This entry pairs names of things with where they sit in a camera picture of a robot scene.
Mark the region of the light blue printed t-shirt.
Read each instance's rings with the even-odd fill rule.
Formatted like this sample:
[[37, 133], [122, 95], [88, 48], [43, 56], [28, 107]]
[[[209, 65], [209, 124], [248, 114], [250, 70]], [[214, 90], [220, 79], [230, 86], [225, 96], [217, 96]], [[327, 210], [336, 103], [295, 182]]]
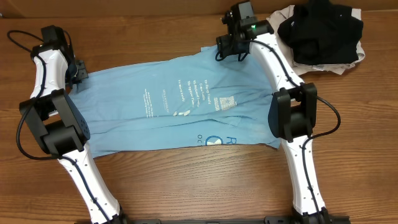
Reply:
[[266, 144], [272, 88], [252, 58], [217, 62], [216, 48], [162, 62], [94, 72], [70, 98], [90, 129], [95, 157], [121, 151]]

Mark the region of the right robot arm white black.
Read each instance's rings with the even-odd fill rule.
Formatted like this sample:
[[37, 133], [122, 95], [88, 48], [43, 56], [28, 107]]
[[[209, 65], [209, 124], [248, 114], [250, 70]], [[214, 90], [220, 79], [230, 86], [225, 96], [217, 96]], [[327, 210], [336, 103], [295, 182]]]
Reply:
[[242, 62], [250, 55], [264, 70], [272, 88], [269, 128], [285, 151], [294, 190], [294, 214], [286, 220], [331, 223], [311, 154], [317, 116], [315, 85], [305, 83], [293, 71], [280, 50], [271, 24], [257, 19], [250, 1], [231, 6], [221, 21], [228, 33], [216, 38], [216, 61], [237, 55]]

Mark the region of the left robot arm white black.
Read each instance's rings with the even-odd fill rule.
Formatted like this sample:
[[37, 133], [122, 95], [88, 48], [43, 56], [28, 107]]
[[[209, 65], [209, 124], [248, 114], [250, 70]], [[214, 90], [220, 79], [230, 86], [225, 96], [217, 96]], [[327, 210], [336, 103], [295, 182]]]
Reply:
[[81, 80], [72, 40], [60, 27], [42, 28], [40, 44], [29, 50], [36, 66], [34, 90], [19, 105], [18, 130], [26, 124], [46, 154], [69, 173], [83, 198], [91, 223], [127, 223], [119, 202], [107, 188], [90, 152], [90, 130], [66, 87]]

